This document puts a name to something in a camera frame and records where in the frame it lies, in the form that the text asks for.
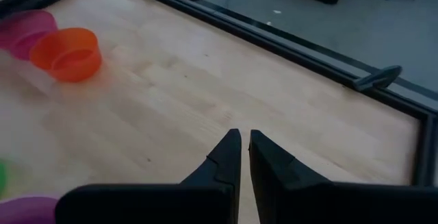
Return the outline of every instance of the wooden table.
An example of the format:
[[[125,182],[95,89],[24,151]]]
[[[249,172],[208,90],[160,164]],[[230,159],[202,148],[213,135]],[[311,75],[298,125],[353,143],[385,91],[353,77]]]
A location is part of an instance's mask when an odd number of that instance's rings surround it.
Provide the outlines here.
[[[5,197],[179,182],[234,127],[243,148],[260,129],[332,180],[409,183],[410,116],[153,0],[62,0],[47,10],[60,28],[94,31],[104,64],[88,81],[60,84],[2,55]],[[240,223],[257,223],[242,153]]]

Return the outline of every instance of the gray floor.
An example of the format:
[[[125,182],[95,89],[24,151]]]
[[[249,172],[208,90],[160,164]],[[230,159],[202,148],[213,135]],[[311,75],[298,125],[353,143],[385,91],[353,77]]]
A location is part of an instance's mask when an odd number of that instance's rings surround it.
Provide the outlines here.
[[[383,68],[403,66],[402,78],[438,92],[438,0],[206,0],[338,53]],[[311,55],[320,55],[283,40]],[[328,59],[358,75],[337,60]],[[400,86],[397,92],[438,108],[438,102]]]

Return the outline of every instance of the black frame edge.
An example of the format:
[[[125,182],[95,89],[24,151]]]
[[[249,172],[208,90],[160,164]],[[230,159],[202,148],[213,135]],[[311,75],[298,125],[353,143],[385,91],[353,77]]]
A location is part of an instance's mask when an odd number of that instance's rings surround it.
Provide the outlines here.
[[[0,18],[21,10],[45,8],[57,1],[59,0],[3,0],[0,1]],[[358,77],[344,70],[297,52],[285,45],[275,42],[273,39],[253,32],[231,21],[216,17],[209,12],[186,4],[180,0],[157,1],[354,90],[352,83]],[[413,160],[411,183],[414,186],[432,186],[435,178],[435,158],[438,145],[437,111],[402,97],[388,89],[372,89],[364,91],[362,94],[420,120],[419,138]]]

